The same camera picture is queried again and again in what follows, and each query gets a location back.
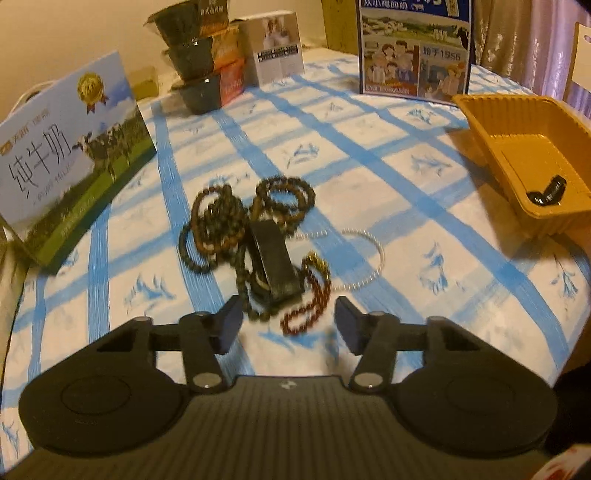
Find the product box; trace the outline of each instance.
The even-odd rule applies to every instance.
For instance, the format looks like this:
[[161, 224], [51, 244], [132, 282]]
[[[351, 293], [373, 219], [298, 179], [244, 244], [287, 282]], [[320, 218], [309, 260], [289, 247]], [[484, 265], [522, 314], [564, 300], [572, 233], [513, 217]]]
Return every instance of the product box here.
[[260, 86], [304, 73], [294, 12], [268, 12], [234, 21], [240, 27], [247, 85]]
[[118, 53], [0, 124], [0, 223], [50, 272], [156, 153]]
[[473, 0], [356, 0], [361, 93], [454, 105], [473, 57]]

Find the yellow plastic tray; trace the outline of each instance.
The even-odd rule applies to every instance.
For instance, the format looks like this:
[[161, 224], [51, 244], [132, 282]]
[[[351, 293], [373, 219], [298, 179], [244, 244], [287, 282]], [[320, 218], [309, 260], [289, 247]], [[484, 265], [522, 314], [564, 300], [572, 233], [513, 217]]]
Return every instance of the yellow plastic tray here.
[[[456, 95], [476, 142], [522, 225], [534, 236], [591, 225], [591, 134], [560, 102], [525, 95]], [[555, 175], [558, 205], [530, 202]]]

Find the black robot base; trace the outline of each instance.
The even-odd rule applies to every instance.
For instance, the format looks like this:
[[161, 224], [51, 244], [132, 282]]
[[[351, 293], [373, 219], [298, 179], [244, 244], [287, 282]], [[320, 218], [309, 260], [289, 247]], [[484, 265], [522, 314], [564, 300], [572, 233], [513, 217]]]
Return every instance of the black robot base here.
[[[556, 416], [535, 374], [444, 318], [405, 325], [347, 298], [336, 326], [362, 355], [339, 377], [237, 377], [224, 354], [239, 299], [176, 325], [136, 318], [31, 381], [19, 413], [34, 451], [8, 480], [524, 480]], [[180, 351], [186, 385], [155, 367]], [[392, 385], [399, 351], [424, 366]]]

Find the white box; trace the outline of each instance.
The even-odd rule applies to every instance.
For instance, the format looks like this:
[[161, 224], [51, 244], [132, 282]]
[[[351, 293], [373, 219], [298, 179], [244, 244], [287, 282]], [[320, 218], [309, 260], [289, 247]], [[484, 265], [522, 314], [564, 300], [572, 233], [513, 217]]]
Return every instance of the white box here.
[[295, 12], [282, 10], [234, 20], [240, 27], [247, 85], [304, 73]]

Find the black rectangular object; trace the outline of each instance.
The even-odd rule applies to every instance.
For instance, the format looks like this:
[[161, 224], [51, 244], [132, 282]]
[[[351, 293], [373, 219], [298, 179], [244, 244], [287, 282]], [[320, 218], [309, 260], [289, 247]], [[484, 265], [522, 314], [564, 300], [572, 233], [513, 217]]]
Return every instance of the black rectangular object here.
[[277, 304], [301, 294], [300, 281], [291, 264], [285, 239], [273, 220], [251, 222], [248, 249], [252, 269], [268, 285], [266, 303]]

